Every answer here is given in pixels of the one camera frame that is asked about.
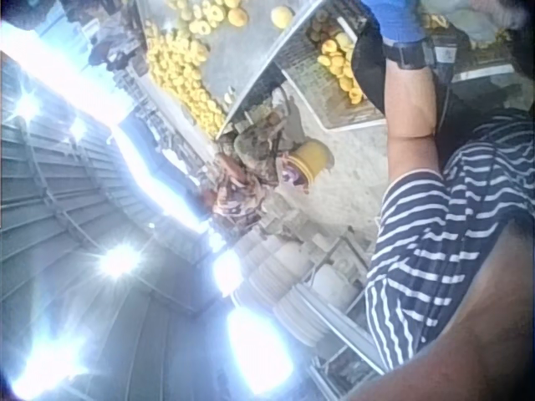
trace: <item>wristwatch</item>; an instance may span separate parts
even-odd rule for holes
[[[396,62],[400,69],[422,69],[435,66],[435,55],[428,39],[419,42],[384,42],[383,53],[388,60]]]

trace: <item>hand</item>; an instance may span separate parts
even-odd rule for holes
[[[383,38],[393,42],[418,42],[425,37],[416,16],[417,0],[362,0],[380,25]]]

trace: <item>black and white striped shirt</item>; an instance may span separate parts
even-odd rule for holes
[[[383,199],[366,301],[388,369],[438,337],[503,227],[535,216],[531,118],[506,110],[474,133],[442,175],[412,171]]]

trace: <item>sunlight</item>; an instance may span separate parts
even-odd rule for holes
[[[32,94],[23,94],[17,103],[16,115],[27,123],[39,112],[39,103]]]
[[[141,255],[130,245],[121,244],[100,258],[100,270],[117,279],[140,264]]]
[[[81,340],[41,340],[33,347],[21,377],[13,383],[13,392],[25,400],[35,399],[87,369],[79,363],[84,342]]]
[[[234,356],[256,395],[275,389],[290,377],[292,360],[268,320],[238,308],[229,314],[227,324]]]
[[[42,42],[34,31],[23,31],[9,23],[2,23],[2,36],[2,51],[20,63],[25,71],[63,96],[75,108],[110,127],[136,183],[156,204],[184,226],[202,232],[187,203],[167,185],[152,177],[128,135],[117,127],[132,107],[132,100],[123,91],[110,94],[82,76],[59,52]],[[30,115],[33,111],[28,109],[25,113]]]
[[[224,297],[229,296],[243,282],[242,264],[232,249],[220,255],[214,261],[212,269],[217,287]]]
[[[85,135],[85,125],[81,119],[76,119],[70,127],[70,133],[76,142],[80,141]]]

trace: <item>floor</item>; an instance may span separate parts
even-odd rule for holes
[[[308,195],[285,184],[279,186],[278,193],[319,223],[352,226],[374,240],[375,217],[388,185],[386,127],[325,132],[288,83],[283,88],[290,99],[287,132],[297,142],[305,138],[323,142],[334,160],[317,177]]]

